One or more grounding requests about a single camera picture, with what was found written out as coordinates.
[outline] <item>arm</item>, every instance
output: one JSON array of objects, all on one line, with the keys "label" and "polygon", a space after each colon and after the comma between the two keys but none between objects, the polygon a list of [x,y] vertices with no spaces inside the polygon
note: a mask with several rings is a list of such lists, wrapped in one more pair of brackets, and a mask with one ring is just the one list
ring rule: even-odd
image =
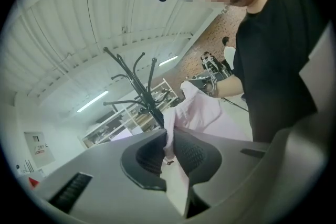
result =
[{"label": "arm", "polygon": [[225,80],[217,82],[217,89],[213,97],[228,97],[244,93],[241,80],[232,75]]}]

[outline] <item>white wall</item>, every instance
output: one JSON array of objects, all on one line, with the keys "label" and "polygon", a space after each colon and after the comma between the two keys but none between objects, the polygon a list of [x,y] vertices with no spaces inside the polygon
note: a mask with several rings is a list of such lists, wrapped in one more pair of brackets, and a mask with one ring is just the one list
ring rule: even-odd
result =
[{"label": "white wall", "polygon": [[15,97],[15,106],[6,105],[3,108],[2,143],[12,169],[15,170],[16,164],[23,167],[25,159],[29,159],[33,168],[37,169],[28,150],[24,132],[43,132],[55,158],[54,162],[41,167],[46,175],[85,150],[79,137],[85,135],[86,126],[61,124],[55,112],[39,108],[20,93]]}]

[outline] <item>pink cloth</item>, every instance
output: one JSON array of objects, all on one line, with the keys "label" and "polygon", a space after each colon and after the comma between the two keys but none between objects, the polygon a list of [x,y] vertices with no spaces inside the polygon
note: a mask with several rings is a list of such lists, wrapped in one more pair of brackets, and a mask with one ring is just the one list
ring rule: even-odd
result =
[{"label": "pink cloth", "polygon": [[174,126],[225,138],[248,140],[222,109],[218,99],[209,97],[188,81],[181,84],[181,90],[185,100],[163,113],[164,128],[167,130],[167,144],[164,147],[167,159],[174,158]]}]

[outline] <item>black cable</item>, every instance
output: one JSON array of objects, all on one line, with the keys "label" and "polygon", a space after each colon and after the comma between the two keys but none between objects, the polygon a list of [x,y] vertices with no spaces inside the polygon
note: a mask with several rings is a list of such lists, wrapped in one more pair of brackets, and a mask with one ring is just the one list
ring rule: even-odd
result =
[{"label": "black cable", "polygon": [[236,103],[234,103],[234,102],[232,102],[232,101],[230,101],[230,100],[228,100],[228,99],[226,99],[226,98],[224,98],[224,97],[222,97],[222,99],[224,99],[225,101],[227,101],[229,104],[235,105],[235,106],[237,106],[237,107],[239,107],[239,108],[245,110],[246,112],[248,112],[247,109],[242,108],[240,105],[237,105]]}]

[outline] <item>black t-shirt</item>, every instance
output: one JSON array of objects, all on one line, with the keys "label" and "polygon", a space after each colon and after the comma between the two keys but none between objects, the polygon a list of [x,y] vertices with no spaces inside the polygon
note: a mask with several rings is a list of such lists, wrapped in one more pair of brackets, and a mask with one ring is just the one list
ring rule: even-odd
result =
[{"label": "black t-shirt", "polygon": [[299,71],[325,26],[313,0],[268,0],[241,22],[234,74],[243,84],[254,141],[270,142],[316,110]]}]

